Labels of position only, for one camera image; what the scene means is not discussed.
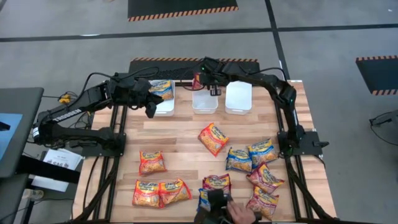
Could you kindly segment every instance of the gray floor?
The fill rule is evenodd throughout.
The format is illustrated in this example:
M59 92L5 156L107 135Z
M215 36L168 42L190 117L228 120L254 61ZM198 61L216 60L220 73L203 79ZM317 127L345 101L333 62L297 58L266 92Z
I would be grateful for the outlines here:
M238 12L134 23L127 22L127 0L8 0L0 12L0 38L270 27L263 0L238 4ZM272 0L272 6L279 27L398 22L395 0ZM398 219L398 147L375 137L368 122L397 109L396 96L372 96L354 63L360 56L397 55L397 36L398 29L280 33L291 79L304 80L315 127L322 140L330 141L324 150L326 171L342 220ZM258 58L262 68L279 66L272 33L12 42L0 43L0 88L42 86L45 95L59 95L80 91L90 72L127 71L134 57L205 55ZM95 77L90 85L101 80ZM56 105L43 99L40 110ZM395 127L376 131L396 139ZM25 149L33 155L43 150ZM71 185L62 197L73 198L75 188ZM43 202L30 222L68 220L70 205Z

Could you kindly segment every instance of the wooden table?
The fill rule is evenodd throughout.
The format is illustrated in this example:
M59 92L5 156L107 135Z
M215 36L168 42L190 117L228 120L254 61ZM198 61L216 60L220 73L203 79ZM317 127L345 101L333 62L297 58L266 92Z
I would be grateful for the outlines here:
M312 117L303 83L293 81L291 84L297 90L296 110L298 120L305 129L312 129ZM241 205L246 205L252 195L253 186L246 180L245 174L230 170L225 171L227 150L231 146L236 149L244 149L247 145L268 138L272 139L275 148L279 150L276 139L276 133L279 129L275 107L267 90L254 87L252 110L245 116L227 114L224 110L225 90L223 91L222 96L219 97L219 107L215 114L194 114L192 94L182 87L177 87L175 114L171 117L149 119L144 110L128 111L125 128L127 134L126 150L120 159L111 222L192 222L198 206L198 189L202 186L201 180L211 174L229 173L234 200ZM96 112L93 129L109 126L111 113L112 110ZM214 157L197 139L200 131L211 122L214 122L229 137L229 143L217 157ZM139 151L155 152L159 150L163 151L168 171L140 177L138 175ZM94 158L89 158L85 159L83 163L73 205L75 216L82 211L83 196L93 161ZM309 191L327 213L335 216L335 208L323 164L313 156L302 156L302 163ZM97 191L101 166L102 158L99 159L91 178L87 204ZM271 162L269 167L276 177L287 180L283 159ZM163 209L132 206L132 196L137 179L157 182L175 180L177 177L182 178L191 189L192 200L177 202ZM302 194L298 188L297 192L301 214L305 217ZM103 197L100 218L104 217L107 194L106 192ZM280 186L274 192L274 195L276 194L279 194L280 197L273 220L276 222L294 221L289 183L286 181Z

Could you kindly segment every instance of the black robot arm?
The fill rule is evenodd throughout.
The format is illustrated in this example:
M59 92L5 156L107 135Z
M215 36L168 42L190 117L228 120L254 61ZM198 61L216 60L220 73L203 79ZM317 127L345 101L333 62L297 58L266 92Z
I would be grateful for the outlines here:
M83 91L77 99L66 105L38 114L33 126L33 138L36 144L54 145L60 141L93 141L104 149L118 147L118 135L111 128L84 130L64 128L58 123L86 111L95 112L105 107L128 106L133 110L146 107L146 114L153 118L156 105L163 99L149 92L151 84L143 78L129 75L111 77L102 84Z
M299 124L295 110L296 89L287 81L280 80L275 75L263 73L247 74L235 62L222 63L211 58L205 58L201 64L200 83L212 88L213 95L220 95L218 85L227 85L229 82L242 81L264 87L270 94L272 100L284 111L286 123L289 128L287 132L287 144L292 148L300 147L300 140L305 134L303 127Z

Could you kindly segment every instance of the ramen noodle package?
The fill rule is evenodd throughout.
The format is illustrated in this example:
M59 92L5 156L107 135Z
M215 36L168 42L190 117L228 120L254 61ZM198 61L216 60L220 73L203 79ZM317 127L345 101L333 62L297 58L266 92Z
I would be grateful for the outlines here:
M231 194L231 179L229 174L222 176L210 175L203 179L203 189L205 190L216 190L223 189L224 194Z
M241 170L250 173L251 159L247 152L241 149L233 150L231 147L226 158L226 170L230 169Z
M278 204L279 195L273 196L265 193L259 187L254 188L254 193L246 208L254 212L261 212L262 216L272 221L272 215Z
M159 152L139 152L141 163L139 165L139 175L150 174L152 172L166 171L163 156Z
M207 190L205 189L199 189L199 207L204 208L206 211L210 212L210 202L209 198L207 196Z
M215 125L214 123L209 124L205 129L203 129L198 139L206 146L206 148L214 155L217 156L221 149L228 142L228 137L226 137Z
M278 159L278 154L275 152L271 139L248 146L248 149L253 169L257 168L263 162Z
M271 194L285 181L274 177L267 167L266 163L261 164L250 175L246 176L252 184L258 186L263 191Z
M163 205L178 202L179 200L192 199L189 188L181 179L177 179L175 182L160 183L159 185L159 194Z
M192 82L192 90L202 89L203 85L200 84L200 73L196 72Z
M150 206L161 208L162 204L159 200L158 183L136 181L136 189L132 198L133 205Z
M161 96L163 100L171 100L173 96L172 81L161 81L152 86L149 91L155 95Z

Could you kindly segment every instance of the blue screen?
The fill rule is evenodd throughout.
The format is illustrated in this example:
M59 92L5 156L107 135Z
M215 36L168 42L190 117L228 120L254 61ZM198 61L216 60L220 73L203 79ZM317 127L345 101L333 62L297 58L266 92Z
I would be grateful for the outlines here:
M8 124L10 126L10 130L0 131L0 159L2 159L4 152L7 150L8 144L10 143L11 138L17 130L18 124L21 119L22 114L0 113L0 122L3 122L4 124Z

